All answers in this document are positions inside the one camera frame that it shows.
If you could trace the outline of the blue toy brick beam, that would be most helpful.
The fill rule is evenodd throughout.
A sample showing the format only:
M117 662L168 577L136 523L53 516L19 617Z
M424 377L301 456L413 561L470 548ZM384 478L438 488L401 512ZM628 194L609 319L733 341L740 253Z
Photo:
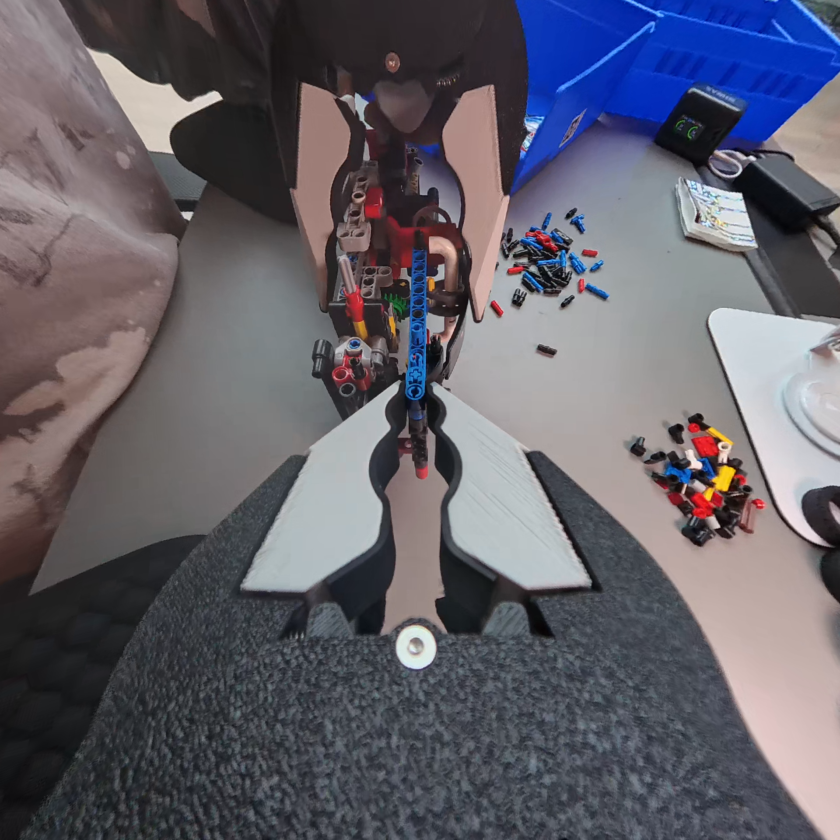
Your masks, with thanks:
M425 397L427 381L427 241L419 228L414 233L410 265L408 348L405 394L410 403Z

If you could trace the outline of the blue plastic bin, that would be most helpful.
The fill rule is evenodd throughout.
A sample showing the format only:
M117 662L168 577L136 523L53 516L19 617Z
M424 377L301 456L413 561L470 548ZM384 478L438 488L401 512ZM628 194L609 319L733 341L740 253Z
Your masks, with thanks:
M515 193L604 113L661 123L695 82L748 104L767 140L839 71L838 36L799 2L521 1L526 118Z

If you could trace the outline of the pile of blue black pins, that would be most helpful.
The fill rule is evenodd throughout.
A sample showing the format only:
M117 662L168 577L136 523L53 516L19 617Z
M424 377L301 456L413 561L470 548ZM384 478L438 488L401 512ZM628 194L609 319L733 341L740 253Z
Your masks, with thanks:
M511 308L520 310L530 297L554 299L561 310L582 296L609 301L610 293L592 279L605 264L599 251L575 252L575 245L574 237L554 221L552 213L522 231L504 229L499 255L505 275L514 281Z

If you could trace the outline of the grey desk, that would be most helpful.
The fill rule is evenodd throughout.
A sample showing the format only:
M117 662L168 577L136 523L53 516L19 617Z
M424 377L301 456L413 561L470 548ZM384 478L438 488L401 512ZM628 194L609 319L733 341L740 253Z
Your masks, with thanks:
M698 549L627 453L634 435L703 413L771 499L707 330L719 308L769 313L749 263L684 240L675 185L691 167L641 123L604 118L511 199L506 228L585 215L609 301L531 297L467 318L452 392L549 456L656 559L715 652L765 759L825 838L838 838L838 604L821 551L769 506L753 535ZM150 543L208 533L338 422L310 376L320 312L298 231L207 187L180 247L170 306L103 425L34 590ZM538 343L558 350L550 358Z

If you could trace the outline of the person's camouflage clothing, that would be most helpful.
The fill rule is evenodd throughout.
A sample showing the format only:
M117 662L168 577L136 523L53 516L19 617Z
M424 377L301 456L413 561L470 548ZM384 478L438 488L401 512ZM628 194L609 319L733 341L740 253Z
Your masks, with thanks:
M1 9L1 581L38 572L185 222L60 2Z

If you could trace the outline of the black power adapter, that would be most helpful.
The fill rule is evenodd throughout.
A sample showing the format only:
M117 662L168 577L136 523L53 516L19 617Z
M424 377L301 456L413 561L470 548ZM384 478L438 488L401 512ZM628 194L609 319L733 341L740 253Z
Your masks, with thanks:
M839 207L838 195L786 154L756 157L732 185L774 222L792 232L825 220Z

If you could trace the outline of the pile of mixed small bricks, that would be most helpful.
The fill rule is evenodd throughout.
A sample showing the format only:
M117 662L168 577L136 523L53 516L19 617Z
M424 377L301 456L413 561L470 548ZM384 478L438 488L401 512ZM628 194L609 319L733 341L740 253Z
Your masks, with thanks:
M718 541L753 535L767 503L749 483L732 439L690 413L665 426L667 445L652 446L634 435L626 451L673 508L681 536L698 549Z

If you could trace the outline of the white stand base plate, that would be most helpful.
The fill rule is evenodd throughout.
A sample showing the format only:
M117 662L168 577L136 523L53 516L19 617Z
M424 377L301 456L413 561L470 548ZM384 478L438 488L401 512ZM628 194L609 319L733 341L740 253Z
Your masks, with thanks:
M773 504L807 542L802 497L839 484L839 328L731 308L707 320Z

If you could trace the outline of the toy brick vehicle model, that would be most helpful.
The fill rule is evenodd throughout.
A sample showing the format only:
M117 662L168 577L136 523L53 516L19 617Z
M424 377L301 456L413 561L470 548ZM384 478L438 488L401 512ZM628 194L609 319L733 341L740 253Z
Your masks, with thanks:
M416 476L428 473L426 396L406 399L408 308L413 238L427 241L427 386L452 374L463 343L468 249L459 227L440 206L438 189L421 188L423 161L397 134L365 133L363 160L345 184L347 206L335 229L338 275L328 312L337 333L313 346L311 374L327 388L342 419L396 383L405 395Z

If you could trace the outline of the black mesh chair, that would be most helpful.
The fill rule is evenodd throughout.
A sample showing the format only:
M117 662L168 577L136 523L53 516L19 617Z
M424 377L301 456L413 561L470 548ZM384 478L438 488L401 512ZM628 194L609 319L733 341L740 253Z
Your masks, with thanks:
M203 539L187 534L71 573L2 583L2 838L20 838L88 734L135 629Z

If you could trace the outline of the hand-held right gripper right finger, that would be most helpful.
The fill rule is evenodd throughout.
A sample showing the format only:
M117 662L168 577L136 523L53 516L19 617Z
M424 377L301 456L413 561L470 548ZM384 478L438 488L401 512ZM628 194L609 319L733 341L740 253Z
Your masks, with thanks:
M436 601L448 632L513 625L547 632L536 601L589 594L595 579L530 459L530 450L441 385L428 394L440 512Z

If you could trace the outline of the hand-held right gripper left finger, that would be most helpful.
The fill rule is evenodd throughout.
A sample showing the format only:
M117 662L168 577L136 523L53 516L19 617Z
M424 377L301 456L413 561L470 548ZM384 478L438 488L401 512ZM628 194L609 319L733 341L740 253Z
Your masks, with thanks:
M386 488L400 467L403 385L310 447L245 573L248 594L335 602L363 634L384 626L396 566Z

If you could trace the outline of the dark cloth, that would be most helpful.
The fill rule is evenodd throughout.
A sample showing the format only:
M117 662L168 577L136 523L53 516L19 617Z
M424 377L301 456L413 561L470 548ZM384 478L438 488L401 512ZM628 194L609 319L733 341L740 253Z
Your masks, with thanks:
M178 122L175 158L236 201L297 224L270 116L270 45L282 2L63 1L90 49L183 99L221 99Z

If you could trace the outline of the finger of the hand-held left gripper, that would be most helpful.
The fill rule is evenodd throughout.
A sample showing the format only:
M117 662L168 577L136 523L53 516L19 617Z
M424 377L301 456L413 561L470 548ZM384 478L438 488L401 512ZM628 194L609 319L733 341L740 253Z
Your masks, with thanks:
M329 307L336 267L335 228L349 174L361 166L365 126L348 98L302 82L298 93L296 177L289 181L303 252L320 309Z
M442 131L443 153L461 193L459 229L469 250L469 303L485 316L509 195L503 191L497 97L493 85L463 93Z

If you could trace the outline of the folded printed paper sheet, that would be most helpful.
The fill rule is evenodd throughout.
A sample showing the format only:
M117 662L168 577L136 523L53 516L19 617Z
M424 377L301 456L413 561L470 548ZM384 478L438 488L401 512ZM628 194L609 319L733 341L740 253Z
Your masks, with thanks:
M730 253L758 248L743 196L680 177L675 185L677 214L687 240Z

